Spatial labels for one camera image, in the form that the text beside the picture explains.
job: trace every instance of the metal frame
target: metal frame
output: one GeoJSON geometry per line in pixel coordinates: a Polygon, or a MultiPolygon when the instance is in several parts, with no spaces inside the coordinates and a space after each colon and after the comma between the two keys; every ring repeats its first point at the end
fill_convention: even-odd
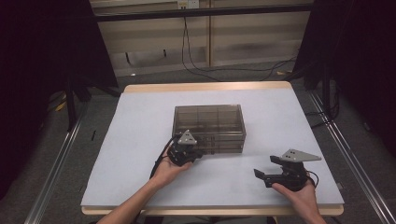
{"type": "Polygon", "coordinates": [[[60,21],[66,22],[83,22],[83,21],[138,21],[152,19],[169,19],[184,17],[203,17],[203,16],[225,16],[241,14],[261,14],[261,13],[279,13],[279,12],[299,12],[311,11],[312,4],[295,4],[295,5],[276,5],[264,7],[211,7],[196,8],[186,10],[164,10],[148,12],[131,12],[131,13],[107,13],[96,14],[93,17],[66,17],[60,18],[60,21]]]}
{"type": "Polygon", "coordinates": [[[40,194],[35,199],[35,203],[32,209],[29,212],[24,224],[38,224],[41,221],[41,218],[44,215],[46,210],[47,204],[50,201],[50,197],[52,192],[55,188],[55,184],[61,174],[62,168],[64,167],[64,162],[67,159],[67,155],[70,151],[71,146],[74,143],[74,140],[78,134],[78,129],[81,124],[82,118],[87,113],[89,103],[83,103],[80,109],[80,114],[76,124],[74,125],[73,129],[67,133],[66,138],[64,139],[64,143],[62,144],[61,150],[59,151],[58,157],[53,163],[52,168],[49,172],[49,176],[40,191],[40,194]]]}

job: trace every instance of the forearm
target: forearm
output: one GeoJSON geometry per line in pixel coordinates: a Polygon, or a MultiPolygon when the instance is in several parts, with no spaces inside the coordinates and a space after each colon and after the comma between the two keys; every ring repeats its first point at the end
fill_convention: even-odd
{"type": "Polygon", "coordinates": [[[326,221],[321,215],[314,215],[305,220],[306,224],[326,224],[326,221]]]}
{"type": "Polygon", "coordinates": [[[151,179],[133,196],[127,201],[122,203],[120,206],[115,208],[110,214],[103,217],[98,223],[106,224],[130,224],[137,216],[137,214],[146,205],[149,199],[160,189],[161,187],[152,181],[151,179]]]}

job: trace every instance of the table edge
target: table edge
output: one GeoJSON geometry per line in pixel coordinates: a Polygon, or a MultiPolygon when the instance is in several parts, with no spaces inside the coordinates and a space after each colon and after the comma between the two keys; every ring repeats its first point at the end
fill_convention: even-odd
{"type": "MultiPolygon", "coordinates": [[[[323,216],[340,216],[344,213],[342,204],[319,205],[319,212],[323,216]]],[[[85,215],[107,215],[111,208],[97,206],[81,206],[85,215]]],[[[267,206],[260,208],[175,208],[175,209],[146,209],[144,216],[293,216],[296,215],[291,206],[267,206]]]]}
{"type": "Polygon", "coordinates": [[[158,91],[232,91],[259,89],[292,89],[287,81],[265,82],[202,82],[202,83],[170,83],[170,84],[138,84],[128,85],[124,92],[158,92],[158,91]]]}

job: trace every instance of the hand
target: hand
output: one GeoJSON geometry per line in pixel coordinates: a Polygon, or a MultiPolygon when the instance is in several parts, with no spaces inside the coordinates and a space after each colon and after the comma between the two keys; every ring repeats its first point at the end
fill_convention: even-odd
{"type": "Polygon", "coordinates": [[[164,158],[155,171],[154,176],[150,179],[160,189],[170,184],[180,172],[188,170],[192,166],[192,162],[187,162],[182,166],[174,165],[166,155],[167,150],[163,153],[164,158]]]}
{"type": "Polygon", "coordinates": [[[307,180],[305,186],[297,192],[277,183],[274,183],[272,188],[289,199],[294,210],[306,223],[326,223],[319,213],[315,187],[310,180],[307,180]]]}

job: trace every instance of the black cable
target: black cable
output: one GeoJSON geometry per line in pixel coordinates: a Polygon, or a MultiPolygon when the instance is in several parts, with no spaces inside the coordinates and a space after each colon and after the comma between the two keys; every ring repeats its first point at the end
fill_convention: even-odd
{"type": "Polygon", "coordinates": [[[183,47],[182,47],[182,51],[181,51],[181,61],[182,61],[182,63],[183,63],[183,66],[186,68],[187,71],[189,71],[189,72],[191,72],[191,73],[193,73],[193,74],[195,74],[195,75],[197,75],[197,76],[209,77],[209,78],[214,79],[214,80],[219,81],[219,82],[221,82],[222,80],[219,80],[219,79],[216,79],[216,78],[214,78],[214,77],[207,76],[207,75],[203,75],[203,74],[199,74],[199,73],[192,72],[190,69],[187,68],[186,64],[184,64],[184,39],[185,39],[186,36],[187,36],[187,44],[188,44],[188,50],[189,50],[189,56],[190,56],[191,64],[192,64],[192,66],[193,66],[196,70],[201,71],[201,72],[216,72],[216,71],[250,71],[250,72],[266,72],[266,71],[271,71],[270,74],[269,74],[267,77],[265,77],[265,78],[263,78],[263,79],[260,80],[260,81],[263,81],[263,80],[267,79],[268,77],[270,77],[270,76],[272,75],[272,73],[274,72],[274,69],[279,68],[279,67],[285,65],[286,63],[295,62],[295,58],[296,58],[296,57],[292,57],[292,58],[290,58],[290,59],[288,59],[288,60],[286,60],[286,61],[278,62],[278,63],[276,63],[275,65],[273,65],[271,68],[266,68],[266,69],[214,68],[214,69],[208,69],[208,70],[206,70],[206,69],[198,68],[198,67],[195,65],[195,63],[193,62],[192,57],[191,57],[191,45],[190,45],[189,29],[188,29],[188,27],[187,27],[187,20],[186,20],[186,18],[184,18],[183,47]]]}
{"type": "MultiPolygon", "coordinates": [[[[311,126],[311,129],[314,129],[314,128],[317,128],[324,124],[329,124],[329,123],[333,122],[337,118],[339,112],[340,112],[340,89],[338,86],[336,86],[335,93],[334,93],[334,105],[332,106],[332,108],[330,108],[331,120],[325,120],[321,123],[315,124],[315,125],[311,126]]],[[[321,115],[324,113],[325,113],[324,111],[320,111],[320,112],[307,112],[305,114],[307,116],[309,116],[309,115],[321,115]]]]}
{"type": "Polygon", "coordinates": [[[163,151],[161,152],[160,156],[158,157],[158,159],[155,161],[154,163],[154,167],[152,167],[151,170],[151,174],[149,175],[149,178],[151,179],[155,172],[157,171],[158,166],[160,165],[161,161],[163,160],[163,158],[166,158],[167,156],[163,156],[163,153],[166,151],[166,149],[168,149],[169,144],[171,144],[171,142],[177,138],[177,135],[172,136],[171,139],[169,139],[168,143],[166,143],[165,147],[163,148],[163,151]]]}
{"type": "Polygon", "coordinates": [[[292,81],[293,79],[303,77],[310,69],[315,67],[318,64],[318,61],[312,61],[305,65],[304,67],[300,68],[297,71],[293,71],[289,76],[283,78],[284,81],[292,81]]]}
{"type": "Polygon", "coordinates": [[[312,175],[314,175],[316,178],[317,178],[317,183],[315,183],[315,181],[311,178],[311,176],[309,176],[309,175],[307,175],[306,177],[308,177],[311,181],[312,181],[312,184],[315,186],[315,188],[318,186],[318,184],[319,184],[319,177],[318,177],[318,175],[317,174],[315,174],[314,172],[312,172],[312,171],[307,171],[309,174],[312,174],[312,175]]]}
{"type": "Polygon", "coordinates": [[[187,29],[186,18],[184,18],[183,45],[182,45],[182,48],[181,48],[181,62],[183,63],[184,68],[185,68],[187,71],[189,71],[190,73],[192,73],[192,74],[194,74],[194,75],[196,75],[196,76],[208,77],[208,78],[213,79],[213,80],[215,80],[215,81],[217,81],[217,82],[222,82],[221,80],[219,80],[219,79],[217,79],[217,78],[215,78],[215,77],[210,77],[210,76],[207,76],[207,75],[205,75],[205,74],[195,73],[195,72],[192,72],[189,68],[187,68],[186,64],[184,64],[184,39],[185,39],[185,37],[186,37],[186,34],[187,34],[187,40],[188,40],[188,46],[189,46],[189,52],[190,52],[189,31],[188,31],[188,29],[187,29]]]}

